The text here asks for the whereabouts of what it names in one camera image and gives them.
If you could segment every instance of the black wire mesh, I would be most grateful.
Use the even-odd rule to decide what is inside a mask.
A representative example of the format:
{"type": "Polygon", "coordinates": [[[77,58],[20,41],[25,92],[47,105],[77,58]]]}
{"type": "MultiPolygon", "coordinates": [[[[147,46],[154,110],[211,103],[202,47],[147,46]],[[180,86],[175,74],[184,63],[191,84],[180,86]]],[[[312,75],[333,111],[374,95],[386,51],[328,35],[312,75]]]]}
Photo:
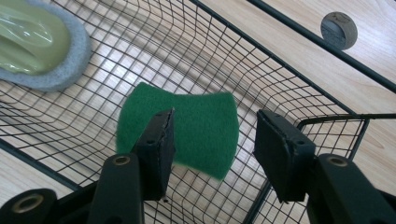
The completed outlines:
{"type": "MultiPolygon", "coordinates": [[[[275,111],[295,125],[353,113],[196,3],[51,3],[83,22],[92,39],[91,61],[79,81],[62,92],[0,81],[0,138],[69,187],[98,179],[104,160],[114,154],[120,109],[138,83],[179,94],[229,91],[237,102],[238,147],[225,179],[174,166],[168,202],[146,203],[147,223],[243,222],[266,181],[252,156],[257,110],[275,111]]],[[[326,121],[306,125],[303,132],[318,145],[318,153],[349,157],[361,124],[360,119],[326,121]]],[[[277,203],[272,191],[255,219],[306,221],[303,203],[277,203]]]]}

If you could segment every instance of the sponge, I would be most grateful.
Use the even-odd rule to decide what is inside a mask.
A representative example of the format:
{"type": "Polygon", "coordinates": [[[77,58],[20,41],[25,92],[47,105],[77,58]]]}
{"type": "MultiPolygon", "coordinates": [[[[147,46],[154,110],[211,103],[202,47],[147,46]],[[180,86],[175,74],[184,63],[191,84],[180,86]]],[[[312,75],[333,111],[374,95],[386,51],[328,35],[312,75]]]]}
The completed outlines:
{"type": "Polygon", "coordinates": [[[91,57],[91,41],[79,21],[65,10],[39,0],[26,0],[32,7],[41,7],[62,20],[70,34],[70,46],[64,60],[50,71],[39,75],[12,73],[0,67],[0,79],[40,91],[60,91],[82,75],[91,57]]]}
{"type": "Polygon", "coordinates": [[[222,180],[233,163],[239,130],[235,101],[229,92],[177,95],[140,83],[120,112],[117,152],[130,152],[150,118],[172,107],[174,163],[222,180]]]}

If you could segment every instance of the gray sponge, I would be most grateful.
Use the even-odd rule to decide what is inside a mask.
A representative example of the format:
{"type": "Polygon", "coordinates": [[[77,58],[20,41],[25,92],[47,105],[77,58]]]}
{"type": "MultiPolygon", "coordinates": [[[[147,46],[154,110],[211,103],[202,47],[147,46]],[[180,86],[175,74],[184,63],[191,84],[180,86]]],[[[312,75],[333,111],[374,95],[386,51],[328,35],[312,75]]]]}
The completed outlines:
{"type": "Polygon", "coordinates": [[[91,57],[91,41],[84,26],[70,13],[40,0],[26,0],[32,6],[42,7],[59,17],[70,33],[69,51],[57,67],[36,76],[11,73],[0,67],[0,79],[10,81],[39,91],[61,91],[73,83],[85,71],[91,57]]]}

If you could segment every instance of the green sponge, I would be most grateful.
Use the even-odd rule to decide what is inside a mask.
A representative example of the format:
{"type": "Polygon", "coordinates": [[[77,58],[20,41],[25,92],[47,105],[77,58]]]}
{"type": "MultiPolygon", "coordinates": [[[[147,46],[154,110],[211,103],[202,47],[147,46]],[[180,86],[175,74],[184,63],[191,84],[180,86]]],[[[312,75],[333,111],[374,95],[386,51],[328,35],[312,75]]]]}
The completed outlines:
{"type": "Polygon", "coordinates": [[[233,162],[238,119],[229,92],[177,95],[140,83],[126,100],[117,127],[117,152],[130,152],[150,118],[175,109],[174,162],[222,180],[233,162]]]}

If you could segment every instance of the light green plastic object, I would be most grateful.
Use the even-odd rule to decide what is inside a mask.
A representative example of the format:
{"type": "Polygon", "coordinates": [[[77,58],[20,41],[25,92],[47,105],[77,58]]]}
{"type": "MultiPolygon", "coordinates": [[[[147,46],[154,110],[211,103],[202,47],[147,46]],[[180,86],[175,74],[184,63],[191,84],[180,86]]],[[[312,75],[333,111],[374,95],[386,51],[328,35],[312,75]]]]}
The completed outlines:
{"type": "Polygon", "coordinates": [[[0,67],[44,74],[66,56],[70,34],[57,16],[24,0],[0,1],[0,67]]]}

